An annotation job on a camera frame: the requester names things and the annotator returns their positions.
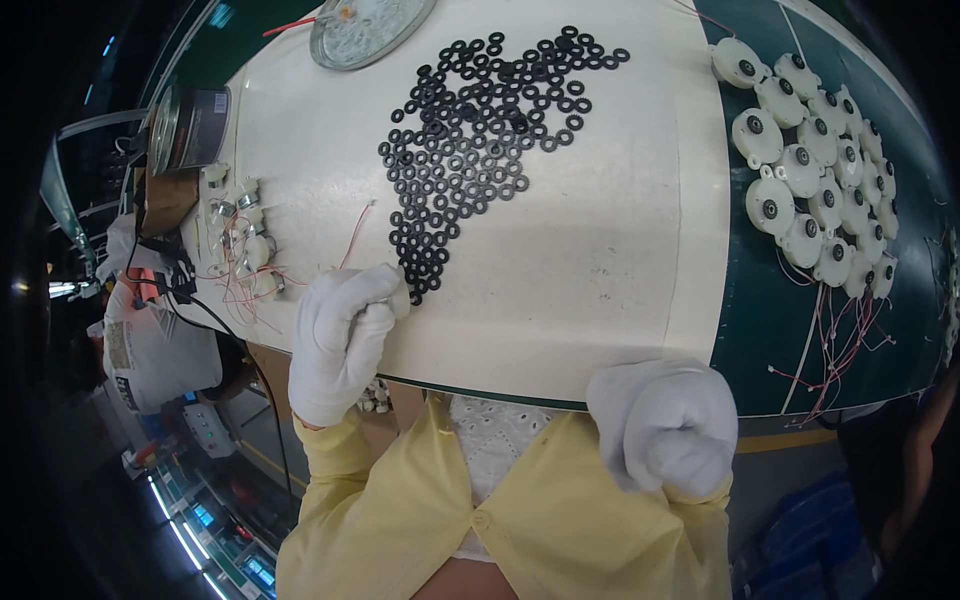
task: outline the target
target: button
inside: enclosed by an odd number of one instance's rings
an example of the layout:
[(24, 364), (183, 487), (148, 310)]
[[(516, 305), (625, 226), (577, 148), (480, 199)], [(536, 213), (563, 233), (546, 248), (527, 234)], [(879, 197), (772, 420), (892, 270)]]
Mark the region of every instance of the button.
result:
[(483, 511), (475, 511), (473, 515), (470, 516), (470, 524), (473, 525), (474, 529), (487, 529), (490, 527), (490, 521), (490, 515)]

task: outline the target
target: white glove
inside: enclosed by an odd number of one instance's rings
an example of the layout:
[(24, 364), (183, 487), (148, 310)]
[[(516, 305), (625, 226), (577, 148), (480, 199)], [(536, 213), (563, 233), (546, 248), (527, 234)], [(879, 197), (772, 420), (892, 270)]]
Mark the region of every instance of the white glove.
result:
[(596, 373), (587, 407), (600, 430), (600, 456), (624, 492), (667, 482), (707, 495), (731, 472), (736, 406), (719, 372), (694, 359), (652, 360)]
[(388, 264), (330, 271), (300, 298), (287, 392), (300, 419), (339, 423), (376, 376), (394, 313), (381, 302), (403, 278)]

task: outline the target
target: person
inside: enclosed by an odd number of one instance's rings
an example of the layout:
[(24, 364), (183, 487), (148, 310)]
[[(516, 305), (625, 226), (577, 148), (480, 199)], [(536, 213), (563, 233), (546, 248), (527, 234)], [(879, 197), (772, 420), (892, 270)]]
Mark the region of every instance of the person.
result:
[(227, 335), (179, 319), (148, 302), (136, 308), (141, 270), (121, 273), (103, 321), (71, 343), (71, 363), (81, 387), (92, 392), (111, 379), (134, 413), (158, 413), (165, 402), (200, 391), (208, 400), (227, 397), (249, 379), (245, 353)]
[(737, 419), (719, 373), (612, 367), (589, 415), (429, 394), (374, 463), (353, 405), (402, 281), (332, 271), (300, 299), (288, 393), (310, 483), (277, 598), (730, 597)]

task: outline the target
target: fluorescent light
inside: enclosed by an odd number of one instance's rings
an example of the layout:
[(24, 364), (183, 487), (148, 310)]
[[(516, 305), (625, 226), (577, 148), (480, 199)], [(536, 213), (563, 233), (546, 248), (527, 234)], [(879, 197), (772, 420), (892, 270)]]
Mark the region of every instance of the fluorescent light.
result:
[(190, 526), (187, 525), (186, 523), (183, 523), (183, 529), (186, 530), (186, 533), (187, 533), (188, 536), (190, 536), (190, 539), (192, 539), (193, 542), (194, 542), (195, 544), (197, 544), (197, 547), (200, 548), (200, 552), (201, 552), (201, 554), (204, 555), (204, 558), (209, 561), (209, 560), (210, 560), (210, 555), (206, 553), (206, 548), (204, 548), (204, 545), (200, 543), (200, 540), (197, 540), (197, 536), (196, 536), (196, 534), (193, 533), (193, 530), (190, 529)]
[(210, 584), (210, 587), (213, 588), (213, 591), (217, 592), (218, 596), (223, 598), (223, 600), (229, 600), (229, 598), (227, 598), (224, 593), (220, 591), (220, 588), (217, 588), (217, 585), (213, 583), (213, 579), (211, 579), (206, 573), (204, 573), (204, 579), (206, 579), (206, 582)]
[(180, 535), (180, 529), (177, 527), (177, 523), (170, 521), (170, 526), (174, 528), (174, 533), (177, 534), (177, 539), (180, 540), (180, 545), (183, 546), (183, 549), (186, 550), (187, 556), (190, 557), (190, 560), (193, 561), (193, 565), (197, 567), (198, 571), (204, 570), (200, 566), (200, 561), (197, 560), (197, 557), (193, 555), (193, 552), (190, 551), (190, 546), (186, 545), (186, 540)]
[(151, 481), (150, 487), (154, 490), (154, 496), (156, 496), (156, 503), (160, 505), (160, 510), (163, 511), (163, 515), (167, 517), (167, 520), (170, 520), (170, 513), (167, 513), (167, 506), (163, 504), (163, 498), (160, 497), (160, 491), (156, 488), (156, 484)]

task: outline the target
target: yellow jacket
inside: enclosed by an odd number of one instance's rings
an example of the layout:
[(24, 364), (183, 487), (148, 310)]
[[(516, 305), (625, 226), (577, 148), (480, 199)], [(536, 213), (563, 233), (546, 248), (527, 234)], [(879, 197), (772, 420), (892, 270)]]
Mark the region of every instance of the yellow jacket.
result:
[(592, 419), (568, 413), (474, 508), (447, 403), (431, 395), (375, 464), (355, 409), (322, 431), (294, 419), (310, 485), (280, 548), (277, 598), (405, 600), (471, 527), (521, 600), (730, 597), (731, 481), (704, 498), (621, 492)]

